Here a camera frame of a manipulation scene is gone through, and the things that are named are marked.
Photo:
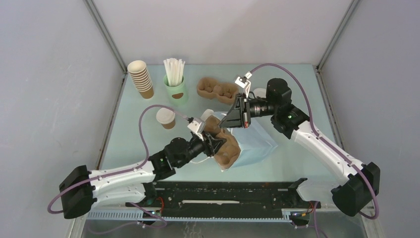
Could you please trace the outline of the brown cardboard cup carrier tray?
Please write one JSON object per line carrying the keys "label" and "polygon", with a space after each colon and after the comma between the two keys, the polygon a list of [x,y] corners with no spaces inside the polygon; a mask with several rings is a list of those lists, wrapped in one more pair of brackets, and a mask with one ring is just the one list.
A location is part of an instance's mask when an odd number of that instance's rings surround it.
{"label": "brown cardboard cup carrier tray", "polygon": [[232,167],[240,156],[241,149],[239,144],[231,132],[218,126],[220,120],[215,116],[209,116],[205,122],[205,132],[209,132],[215,138],[226,139],[226,142],[215,154],[214,159],[222,170],[227,170]]}

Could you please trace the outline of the white plastic cup lid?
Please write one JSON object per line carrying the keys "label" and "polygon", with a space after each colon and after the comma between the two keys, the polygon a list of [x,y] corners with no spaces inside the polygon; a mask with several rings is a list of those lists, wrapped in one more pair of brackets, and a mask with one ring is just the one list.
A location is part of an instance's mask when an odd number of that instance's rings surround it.
{"label": "white plastic cup lid", "polygon": [[156,113],[156,120],[161,124],[172,123],[175,120],[175,112],[167,108],[160,108]]}

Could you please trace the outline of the white paper bag with handles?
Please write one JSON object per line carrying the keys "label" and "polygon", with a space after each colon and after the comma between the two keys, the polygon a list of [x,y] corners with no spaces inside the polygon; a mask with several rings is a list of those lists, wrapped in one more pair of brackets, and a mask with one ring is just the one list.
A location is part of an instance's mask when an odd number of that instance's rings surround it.
{"label": "white paper bag with handles", "polygon": [[[206,109],[203,114],[201,115],[200,119],[202,119],[205,123],[206,120],[214,113],[213,110],[211,109]],[[205,141],[203,138],[203,132],[201,134],[194,134],[192,133],[192,139],[190,141],[190,150],[193,151],[193,153],[195,154],[195,156],[192,157],[192,159],[196,158],[200,153],[204,153],[205,154]],[[200,161],[193,161],[191,160],[190,163],[191,164],[200,164],[203,163],[204,161],[208,160],[211,157],[206,157],[205,159],[202,159]]]}

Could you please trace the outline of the brown paper coffee cup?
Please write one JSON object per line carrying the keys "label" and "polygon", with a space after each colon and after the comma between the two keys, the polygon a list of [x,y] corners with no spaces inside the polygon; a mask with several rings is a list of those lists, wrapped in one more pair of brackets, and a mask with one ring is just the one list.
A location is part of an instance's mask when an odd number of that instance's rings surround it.
{"label": "brown paper coffee cup", "polygon": [[162,123],[161,124],[162,126],[163,126],[163,128],[165,128],[165,129],[172,129],[172,128],[174,128],[175,127],[175,125],[176,125],[176,120],[172,120],[171,122],[169,122],[169,123]]}

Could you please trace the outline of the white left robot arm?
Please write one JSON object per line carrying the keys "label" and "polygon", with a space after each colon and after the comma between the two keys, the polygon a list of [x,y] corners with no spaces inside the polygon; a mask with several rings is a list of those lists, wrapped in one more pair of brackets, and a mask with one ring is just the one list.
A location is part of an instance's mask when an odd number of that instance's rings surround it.
{"label": "white left robot arm", "polygon": [[73,219],[97,206],[142,203],[152,206],[157,199],[154,182],[166,179],[200,154],[214,156],[226,143],[225,138],[204,132],[190,141],[177,137],[161,151],[140,162],[111,170],[88,170],[78,166],[61,182],[62,213]]}

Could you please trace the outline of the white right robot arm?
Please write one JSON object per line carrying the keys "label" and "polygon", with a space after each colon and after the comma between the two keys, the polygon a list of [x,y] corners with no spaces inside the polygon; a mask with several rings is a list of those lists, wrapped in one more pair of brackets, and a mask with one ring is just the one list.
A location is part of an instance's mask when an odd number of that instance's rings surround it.
{"label": "white right robot arm", "polygon": [[380,168],[352,157],[312,125],[310,117],[292,104],[292,91],[284,79],[269,80],[263,98],[248,97],[251,83],[245,77],[238,77],[235,84],[244,91],[236,94],[220,127],[248,128],[252,118],[269,116],[279,133],[310,151],[335,176],[338,185],[326,194],[341,212],[353,217],[369,202],[377,203]]}

